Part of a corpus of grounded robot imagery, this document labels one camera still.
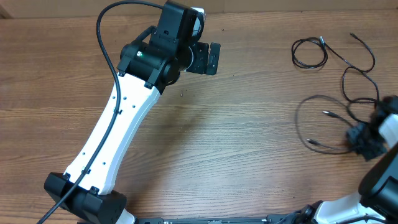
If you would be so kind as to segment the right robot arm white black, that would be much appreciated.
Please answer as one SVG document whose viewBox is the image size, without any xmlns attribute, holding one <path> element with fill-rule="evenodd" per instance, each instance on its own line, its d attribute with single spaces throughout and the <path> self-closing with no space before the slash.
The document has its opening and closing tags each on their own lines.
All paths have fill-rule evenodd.
<svg viewBox="0 0 398 224">
<path fill-rule="evenodd" d="M 383 100 L 357 98 L 353 103 L 373 103 L 368 122 L 360 121 L 346 133 L 351 151 L 380 161 L 364 176 L 358 191 L 334 201 L 318 201 L 285 218 L 286 223 L 397 223 L 397 97 Z"/>
</svg>

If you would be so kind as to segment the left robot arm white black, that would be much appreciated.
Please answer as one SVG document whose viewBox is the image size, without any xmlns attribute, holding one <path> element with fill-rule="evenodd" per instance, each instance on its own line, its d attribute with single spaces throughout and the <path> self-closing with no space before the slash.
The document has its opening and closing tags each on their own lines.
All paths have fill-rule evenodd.
<svg viewBox="0 0 398 224">
<path fill-rule="evenodd" d="M 126 197 L 115 191 L 118 170 L 133 137 L 166 87 L 182 72 L 214 75 L 220 44 L 203 43 L 206 13 L 173 1 L 161 6 L 156 26 L 125 45 L 109 100 L 87 142 L 62 173 L 50 173 L 44 189 L 82 223 L 135 223 Z"/>
</svg>

